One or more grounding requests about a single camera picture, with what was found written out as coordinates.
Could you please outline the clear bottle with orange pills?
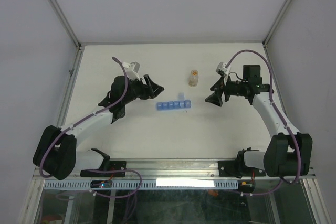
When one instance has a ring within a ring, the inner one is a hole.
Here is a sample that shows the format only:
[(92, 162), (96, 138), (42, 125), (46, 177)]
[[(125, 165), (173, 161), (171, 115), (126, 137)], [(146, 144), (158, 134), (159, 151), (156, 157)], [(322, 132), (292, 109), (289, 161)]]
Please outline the clear bottle with orange pills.
[(192, 70), (188, 78), (188, 85), (190, 87), (196, 87), (198, 85), (199, 75), (197, 70)]

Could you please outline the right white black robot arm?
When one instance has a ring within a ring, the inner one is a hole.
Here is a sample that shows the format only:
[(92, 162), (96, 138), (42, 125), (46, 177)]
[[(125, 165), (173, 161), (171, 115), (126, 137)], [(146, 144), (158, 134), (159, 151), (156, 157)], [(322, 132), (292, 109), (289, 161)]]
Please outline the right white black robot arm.
[(274, 91), (263, 83), (260, 70), (259, 65), (244, 65), (243, 78), (232, 81), (230, 67), (223, 62), (217, 66), (220, 79), (210, 88), (212, 94), (205, 102), (222, 106), (232, 96), (244, 97), (259, 113), (271, 137), (265, 152), (241, 150), (234, 161), (220, 161), (219, 170), (237, 178), (258, 171), (269, 177), (305, 176), (310, 169), (312, 138), (275, 109), (276, 104), (270, 98)]

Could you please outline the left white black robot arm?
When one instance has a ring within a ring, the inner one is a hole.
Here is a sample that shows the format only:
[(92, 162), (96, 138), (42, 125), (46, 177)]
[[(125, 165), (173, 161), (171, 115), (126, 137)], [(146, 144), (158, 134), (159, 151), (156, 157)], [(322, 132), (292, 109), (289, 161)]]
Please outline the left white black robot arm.
[(147, 74), (135, 80), (115, 77), (97, 111), (76, 123), (62, 127), (50, 125), (44, 129), (33, 157), (40, 175), (58, 180), (67, 178), (74, 170), (84, 177), (106, 175), (112, 170), (110, 156), (96, 148), (79, 152), (78, 145), (94, 132), (123, 118), (125, 106), (130, 102), (154, 99), (163, 91), (164, 87), (153, 82)]

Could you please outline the blue weekly pill organizer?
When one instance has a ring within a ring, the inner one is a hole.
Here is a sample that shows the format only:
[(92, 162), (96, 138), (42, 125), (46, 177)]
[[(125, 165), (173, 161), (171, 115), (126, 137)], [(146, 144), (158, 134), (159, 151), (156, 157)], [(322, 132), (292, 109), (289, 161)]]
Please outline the blue weekly pill organizer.
[(175, 101), (157, 102), (156, 109), (158, 111), (190, 109), (192, 107), (191, 100), (185, 98), (184, 93), (178, 94), (178, 99)]

